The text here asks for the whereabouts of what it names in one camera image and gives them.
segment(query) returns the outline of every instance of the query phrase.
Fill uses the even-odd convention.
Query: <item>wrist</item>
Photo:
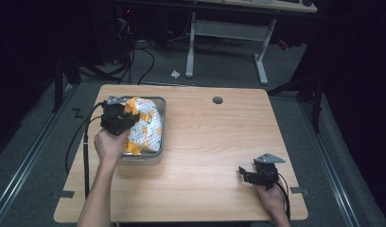
[[[275,222],[277,227],[290,226],[287,214],[284,211],[271,211],[269,212],[272,220]]]
[[[99,165],[103,169],[108,169],[114,171],[117,164],[116,159],[104,158],[100,161]]]

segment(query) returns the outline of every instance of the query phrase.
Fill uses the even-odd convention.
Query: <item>human arm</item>
[[[290,227],[290,221],[285,213],[285,195],[281,188],[276,184],[269,190],[266,190],[266,187],[263,185],[254,185],[254,188],[275,225],[277,227]]]
[[[111,184],[116,163],[122,155],[129,130],[114,136],[101,130],[95,137],[100,163],[89,196],[84,203],[78,226],[109,226],[111,223]]]

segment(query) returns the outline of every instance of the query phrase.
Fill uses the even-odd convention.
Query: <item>human hand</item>
[[[288,216],[285,214],[285,194],[281,188],[276,183],[269,190],[266,190],[266,186],[263,185],[254,184],[254,188],[276,226],[290,226]]]
[[[122,131],[118,136],[101,130],[95,137],[95,147],[99,159],[102,162],[115,164],[124,150],[125,141],[128,139],[130,130]]]

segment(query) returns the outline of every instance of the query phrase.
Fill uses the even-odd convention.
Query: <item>gray carpet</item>
[[[138,46],[144,47],[148,44],[142,42]],[[187,47],[184,41],[173,43],[167,48],[152,44],[146,50],[154,56],[154,66],[142,83],[270,90],[290,80],[306,50],[305,46],[293,47],[286,51],[275,45],[269,46],[264,64],[270,84],[264,87],[259,84],[253,55],[250,53],[256,45],[255,43],[217,44],[213,48],[214,44],[199,43],[199,49],[196,51],[195,75],[193,79],[186,79],[184,69]],[[149,69],[151,61],[151,56],[147,52],[135,51],[131,70],[133,84]],[[107,65],[103,69],[112,70],[115,67]],[[180,72],[181,76],[177,79],[171,77],[173,70]],[[124,77],[122,83],[127,81],[128,75]],[[81,85],[74,88],[75,93],[65,103],[56,124],[46,135],[41,155],[26,177],[0,226],[75,226],[75,224],[57,223],[53,219],[58,193],[61,192],[66,181],[65,153],[73,134],[84,119],[77,117],[76,110],[79,110],[79,115],[86,117],[100,86],[105,83],[113,82],[84,77]],[[22,127],[0,156],[0,197],[51,115],[53,95],[53,85],[51,85],[38,104],[25,117]],[[309,216],[306,220],[293,221],[292,226],[345,226],[342,211],[326,177],[313,131],[301,109],[302,104],[296,102],[292,92],[271,96],[271,102],[299,184],[308,192],[304,198]],[[340,173],[340,179],[360,225],[386,226],[386,220],[375,205],[367,185],[353,163],[325,99],[320,129],[320,135],[333,160],[334,167]],[[72,163],[81,136],[80,132],[76,143],[71,147],[69,165]],[[270,224],[258,222],[252,223],[252,226],[270,226]]]

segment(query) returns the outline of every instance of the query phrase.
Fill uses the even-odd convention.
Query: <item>desk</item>
[[[276,164],[289,187],[298,183],[264,90],[104,85],[96,102],[113,96],[161,96],[167,102],[163,159],[157,166],[119,165],[112,187],[112,221],[234,221],[270,219],[254,188],[237,168],[254,171],[253,158],[266,152],[286,159]],[[223,99],[213,102],[214,96]],[[102,114],[97,109],[93,117]],[[90,179],[98,157],[93,145],[99,120],[89,130]],[[77,222],[84,204],[82,144],[54,218]],[[301,194],[289,193],[291,218],[304,219]]]
[[[271,9],[271,10],[286,10],[294,12],[310,12],[314,13],[317,8],[314,5],[310,7],[304,6],[302,3],[288,3],[282,1],[271,0],[267,4],[258,4],[251,1],[242,0],[197,0],[196,2],[212,3],[231,5],[238,7],[251,7],[259,9]],[[194,68],[194,42],[196,35],[215,36],[221,38],[242,39],[250,41],[259,41],[262,43],[258,50],[258,54],[254,55],[255,65],[257,67],[257,73],[262,85],[267,85],[267,75],[264,69],[263,58],[266,53],[267,46],[270,42],[272,32],[276,23],[276,19],[271,19],[268,26],[249,26],[243,24],[223,23],[208,20],[196,20],[196,13],[193,12],[191,26],[190,26],[190,46],[187,53],[186,72],[187,78],[193,77]]]

